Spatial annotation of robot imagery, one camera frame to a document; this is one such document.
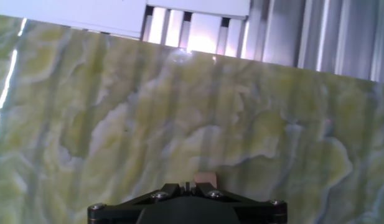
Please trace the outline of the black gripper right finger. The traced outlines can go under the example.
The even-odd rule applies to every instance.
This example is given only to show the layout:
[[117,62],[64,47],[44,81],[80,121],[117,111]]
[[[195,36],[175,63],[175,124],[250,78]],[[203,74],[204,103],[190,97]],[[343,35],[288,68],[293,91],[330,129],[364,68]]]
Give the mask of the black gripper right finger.
[[259,202],[226,190],[219,190],[211,183],[190,183],[190,194],[229,205],[241,223],[287,224],[288,204],[284,200],[271,199]]

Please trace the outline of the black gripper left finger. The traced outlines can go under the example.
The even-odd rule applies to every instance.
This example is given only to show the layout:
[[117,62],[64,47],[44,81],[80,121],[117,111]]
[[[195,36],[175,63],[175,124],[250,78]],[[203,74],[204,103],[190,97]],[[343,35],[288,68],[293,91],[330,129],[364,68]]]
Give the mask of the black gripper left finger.
[[185,196],[187,183],[164,184],[158,190],[117,205],[95,203],[87,208],[88,224],[136,223],[142,211],[150,205]]

